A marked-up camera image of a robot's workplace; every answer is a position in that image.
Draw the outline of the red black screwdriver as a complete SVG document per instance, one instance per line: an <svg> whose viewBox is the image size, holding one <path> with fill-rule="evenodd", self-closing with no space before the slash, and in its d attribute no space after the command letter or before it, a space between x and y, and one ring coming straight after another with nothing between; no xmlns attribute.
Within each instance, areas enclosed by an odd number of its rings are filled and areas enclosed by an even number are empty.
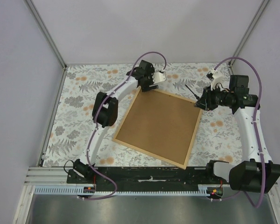
<svg viewBox="0 0 280 224"><path fill-rule="evenodd" d="M199 96L198 95L196 95L191 89L190 89L190 87L188 86L188 85L185 85L186 86L186 88L194 95L194 97L196 98L196 100L199 100Z"/></svg>

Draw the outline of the wooden picture frame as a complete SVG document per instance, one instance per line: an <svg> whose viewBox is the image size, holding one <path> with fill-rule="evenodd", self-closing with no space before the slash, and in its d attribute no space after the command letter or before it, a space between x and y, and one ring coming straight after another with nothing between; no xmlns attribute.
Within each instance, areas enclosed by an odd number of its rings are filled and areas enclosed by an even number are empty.
<svg viewBox="0 0 280 224"><path fill-rule="evenodd" d="M194 104L163 90L138 90L113 141L185 169L203 113Z"/></svg>

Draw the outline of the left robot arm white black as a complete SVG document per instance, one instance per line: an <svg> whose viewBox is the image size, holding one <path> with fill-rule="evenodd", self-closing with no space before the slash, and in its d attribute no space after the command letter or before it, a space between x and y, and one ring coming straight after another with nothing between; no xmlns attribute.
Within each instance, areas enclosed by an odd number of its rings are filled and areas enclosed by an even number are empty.
<svg viewBox="0 0 280 224"><path fill-rule="evenodd" d="M127 72L127 77L108 92L99 92L96 96L92 110L94 129L85 148L85 157L73 162L73 170L83 183L89 183L95 176L93 165L100 144L109 127L113 126L118 118L119 102L127 94L141 88L142 91L150 91L158 88L154 80L154 66L144 60Z"/></svg>

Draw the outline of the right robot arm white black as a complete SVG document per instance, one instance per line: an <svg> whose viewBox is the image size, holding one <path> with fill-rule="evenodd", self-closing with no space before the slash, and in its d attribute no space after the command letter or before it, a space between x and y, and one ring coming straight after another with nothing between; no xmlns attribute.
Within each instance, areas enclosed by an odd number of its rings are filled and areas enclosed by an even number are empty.
<svg viewBox="0 0 280 224"><path fill-rule="evenodd" d="M242 162L233 166L223 161L210 161L204 172L208 183L225 179L232 190L268 193L280 177L280 165L274 164L266 148L260 126L258 96L249 93L249 77L232 75L228 89L221 86L222 75L210 72L210 86L204 87L195 107L212 111L219 106L232 110L240 133Z"/></svg>

